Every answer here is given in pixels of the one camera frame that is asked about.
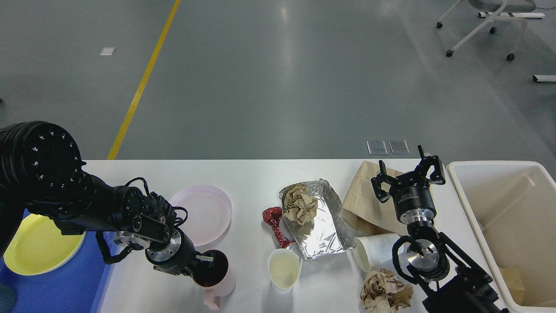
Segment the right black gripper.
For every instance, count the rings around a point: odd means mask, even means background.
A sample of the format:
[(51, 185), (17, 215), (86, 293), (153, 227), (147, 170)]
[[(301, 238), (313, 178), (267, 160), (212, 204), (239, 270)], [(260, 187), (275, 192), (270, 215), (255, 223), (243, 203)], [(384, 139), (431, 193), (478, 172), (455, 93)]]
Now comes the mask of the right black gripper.
[[(371, 178), (374, 194), (381, 203), (393, 200), (398, 221), (411, 224), (417, 221), (431, 222), (437, 215), (430, 186), (442, 186), (446, 183), (443, 163), (437, 155), (426, 153), (421, 145), (417, 146), (421, 160), (413, 173), (404, 173), (401, 176), (389, 176), (387, 167), (379, 160), (379, 171)], [(384, 190), (383, 183), (391, 186)]]

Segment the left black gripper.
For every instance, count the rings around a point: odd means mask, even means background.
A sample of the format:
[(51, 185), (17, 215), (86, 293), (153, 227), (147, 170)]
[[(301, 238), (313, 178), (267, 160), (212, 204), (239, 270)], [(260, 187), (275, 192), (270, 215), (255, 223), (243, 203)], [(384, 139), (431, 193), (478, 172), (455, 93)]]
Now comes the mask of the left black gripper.
[(203, 266), (214, 266), (214, 254), (197, 254), (192, 240), (180, 228), (173, 230), (167, 246), (158, 251), (145, 250), (147, 260), (157, 271), (170, 275), (192, 276), (197, 262)]

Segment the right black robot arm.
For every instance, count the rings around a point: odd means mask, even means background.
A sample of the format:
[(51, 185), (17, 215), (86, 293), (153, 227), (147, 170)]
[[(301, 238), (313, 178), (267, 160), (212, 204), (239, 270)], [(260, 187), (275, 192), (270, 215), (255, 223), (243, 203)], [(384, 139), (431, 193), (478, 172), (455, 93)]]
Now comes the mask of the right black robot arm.
[(426, 295), (422, 304), (429, 313), (507, 313), (496, 305), (493, 278), (445, 233), (434, 226), (437, 210), (433, 185), (446, 183), (443, 163), (418, 147), (415, 169), (390, 176), (383, 161), (371, 179), (377, 200), (392, 200), (396, 218), (407, 227), (392, 247), (395, 271), (418, 285)]

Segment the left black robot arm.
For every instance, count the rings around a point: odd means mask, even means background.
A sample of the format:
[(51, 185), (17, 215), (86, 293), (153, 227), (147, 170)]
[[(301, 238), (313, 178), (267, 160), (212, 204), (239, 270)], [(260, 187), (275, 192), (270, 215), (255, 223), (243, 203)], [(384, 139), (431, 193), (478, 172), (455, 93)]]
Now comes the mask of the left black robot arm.
[(77, 143), (63, 127), (45, 121), (1, 128), (1, 253), (24, 212), (50, 218), (63, 235), (95, 232), (103, 261), (111, 265), (145, 250), (157, 271), (193, 276), (215, 266), (216, 254), (196, 251), (179, 228), (185, 218), (163, 196), (132, 186), (109, 186), (83, 170)]

